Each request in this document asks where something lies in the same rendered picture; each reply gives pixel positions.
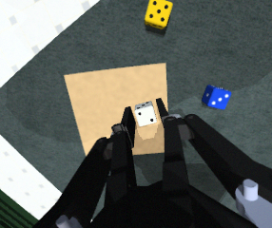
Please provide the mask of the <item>white die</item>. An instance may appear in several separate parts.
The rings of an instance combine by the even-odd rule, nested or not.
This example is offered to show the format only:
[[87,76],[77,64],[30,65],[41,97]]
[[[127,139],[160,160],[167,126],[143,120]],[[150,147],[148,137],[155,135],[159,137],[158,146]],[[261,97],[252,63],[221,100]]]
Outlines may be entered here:
[[151,101],[135,105],[135,115],[139,126],[157,123],[153,104]]

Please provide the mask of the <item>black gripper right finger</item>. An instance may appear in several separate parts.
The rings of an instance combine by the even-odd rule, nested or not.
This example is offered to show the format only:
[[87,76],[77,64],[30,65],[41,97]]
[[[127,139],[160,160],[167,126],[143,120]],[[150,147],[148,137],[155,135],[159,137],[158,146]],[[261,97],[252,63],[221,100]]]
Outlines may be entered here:
[[156,103],[165,137],[163,227],[196,228],[181,148],[181,140],[188,140],[236,201],[240,214],[258,228],[272,228],[272,169],[253,161],[196,114],[182,119],[179,114],[168,115],[162,98]]

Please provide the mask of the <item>blue die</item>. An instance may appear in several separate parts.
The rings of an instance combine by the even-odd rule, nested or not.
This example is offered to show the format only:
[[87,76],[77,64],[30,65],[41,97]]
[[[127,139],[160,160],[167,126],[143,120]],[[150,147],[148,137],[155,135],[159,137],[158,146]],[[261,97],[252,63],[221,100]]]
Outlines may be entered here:
[[213,85],[208,85],[205,89],[202,102],[211,107],[225,109],[230,96],[230,91]]

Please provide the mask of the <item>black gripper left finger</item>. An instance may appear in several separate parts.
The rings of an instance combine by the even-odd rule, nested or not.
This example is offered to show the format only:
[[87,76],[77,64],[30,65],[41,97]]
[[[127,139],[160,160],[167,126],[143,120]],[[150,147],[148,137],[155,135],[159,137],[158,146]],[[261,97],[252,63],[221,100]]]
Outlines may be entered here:
[[95,142],[60,198],[32,228],[86,228],[106,183],[99,228],[132,228],[129,187],[137,186],[131,149],[135,125],[130,106],[125,107],[110,138]]

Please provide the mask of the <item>yellow die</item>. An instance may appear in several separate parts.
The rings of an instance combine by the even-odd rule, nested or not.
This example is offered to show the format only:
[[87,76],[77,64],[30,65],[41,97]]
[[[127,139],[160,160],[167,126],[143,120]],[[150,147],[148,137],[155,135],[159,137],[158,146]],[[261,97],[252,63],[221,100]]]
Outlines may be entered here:
[[145,25],[152,26],[157,29],[164,29],[169,14],[171,12],[172,3],[166,0],[149,0]]

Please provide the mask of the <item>tan square mat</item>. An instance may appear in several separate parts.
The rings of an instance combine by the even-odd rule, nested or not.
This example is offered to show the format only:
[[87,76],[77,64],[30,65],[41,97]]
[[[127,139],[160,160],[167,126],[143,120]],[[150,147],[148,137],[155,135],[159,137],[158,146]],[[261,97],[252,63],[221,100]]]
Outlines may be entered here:
[[[165,152],[164,127],[156,99],[167,110],[165,63],[129,66],[65,75],[71,105],[86,155],[111,127],[120,124],[125,107],[135,120],[132,155]],[[139,126],[135,105],[151,101],[157,123]]]

